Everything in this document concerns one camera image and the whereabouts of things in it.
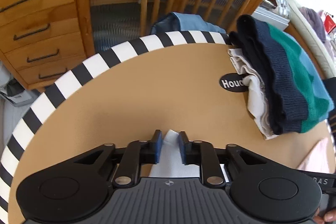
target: black and white striped edge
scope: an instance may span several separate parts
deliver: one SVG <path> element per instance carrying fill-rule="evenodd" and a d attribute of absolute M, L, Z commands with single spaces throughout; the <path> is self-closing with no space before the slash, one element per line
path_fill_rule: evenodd
<path fill-rule="evenodd" d="M 153 34 L 123 42 L 105 52 L 91 56 L 48 87 L 19 121 L 2 154 L 0 161 L 0 224 L 8 224 L 9 191 L 23 152 L 37 130 L 62 102 L 91 79 L 119 63 L 142 53 L 189 43 L 225 44 L 223 36 L 217 32 L 174 31 Z"/>

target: shelf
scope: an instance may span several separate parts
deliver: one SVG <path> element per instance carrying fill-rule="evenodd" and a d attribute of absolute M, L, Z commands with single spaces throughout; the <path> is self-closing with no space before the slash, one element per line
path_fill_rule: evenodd
<path fill-rule="evenodd" d="M 105 5 L 105 4 L 119 4 L 119 3 L 133 3 L 138 0 L 90 0 L 91 6 Z"/>

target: gray cloth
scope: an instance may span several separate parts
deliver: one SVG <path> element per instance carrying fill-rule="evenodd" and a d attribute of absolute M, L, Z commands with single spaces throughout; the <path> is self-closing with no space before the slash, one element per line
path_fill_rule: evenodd
<path fill-rule="evenodd" d="M 326 31 L 321 17 L 313 9 L 309 9 L 306 7 L 299 8 L 299 11 L 304 16 L 304 18 L 309 22 L 318 38 L 324 44 L 326 41 Z"/>

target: black metal handle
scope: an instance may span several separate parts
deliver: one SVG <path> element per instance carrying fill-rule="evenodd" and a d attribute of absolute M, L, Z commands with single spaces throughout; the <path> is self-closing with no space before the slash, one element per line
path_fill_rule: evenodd
<path fill-rule="evenodd" d="M 65 68 L 64 72 L 59 72 L 59 73 L 55 73 L 53 75 L 46 75 L 46 76 L 41 76 L 41 74 L 39 74 L 39 79 L 45 79 L 45 78 L 49 78 L 49 77 L 53 77 L 53 76 L 57 76 L 57 75 L 63 75 L 68 71 L 68 68 Z"/>
<path fill-rule="evenodd" d="M 30 35 L 32 35 L 32 34 L 46 31 L 46 30 L 49 29 L 49 27 L 50 27 L 50 23 L 48 23 L 47 26 L 45 26 L 44 28 L 38 29 L 38 30 L 36 30 L 36 31 L 29 32 L 29 33 L 25 33 L 25 34 L 20 35 L 20 36 L 18 36 L 18 37 L 17 37 L 16 34 L 15 34 L 15 35 L 13 36 L 13 40 L 14 40 L 14 41 L 15 41 L 15 40 L 19 40 L 19 39 L 21 39 L 21 38 L 28 37 L 28 36 L 30 36 Z"/>
<path fill-rule="evenodd" d="M 59 48 L 57 49 L 57 51 L 54 54 L 48 54 L 48 55 L 44 55 L 44 56 L 41 56 L 41 57 L 38 57 L 38 58 L 33 58 L 33 59 L 29 59 L 29 57 L 27 57 L 27 63 L 34 62 L 34 61 L 41 60 L 41 59 L 45 59 L 45 58 L 48 58 L 48 57 L 52 57 L 52 56 L 55 56 L 57 54 L 59 54 Z"/>
<path fill-rule="evenodd" d="M 6 11 L 9 8 L 12 8 L 12 7 L 16 6 L 16 5 L 19 5 L 19 4 L 23 3 L 23 2 L 26 2 L 26 1 L 28 1 L 28 0 L 19 0 L 19 1 L 15 2 L 15 3 L 11 4 L 11 5 L 8 5 L 8 6 L 4 7 L 4 8 L 0 8 L 0 13 Z"/>

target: green cloth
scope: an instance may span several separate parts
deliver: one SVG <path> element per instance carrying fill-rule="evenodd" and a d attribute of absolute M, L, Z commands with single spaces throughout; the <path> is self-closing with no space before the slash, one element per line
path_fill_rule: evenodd
<path fill-rule="evenodd" d="M 314 81 L 321 80 L 315 79 L 316 77 L 307 71 L 305 67 L 306 62 L 302 62 L 303 49 L 301 46 L 284 32 L 272 25 L 268 24 L 268 26 L 271 37 L 278 42 L 286 52 L 296 88 L 307 100 L 308 118 L 302 121 L 301 128 L 301 132 L 307 132 L 321 121 L 321 117 L 324 117 L 330 111 L 332 101 L 330 98 L 327 100 L 315 96 L 317 92 L 314 90 L 314 86 L 316 90 L 323 89 L 324 86 L 322 86 L 322 84 L 321 86 L 316 86 L 316 83 L 313 84 Z"/>

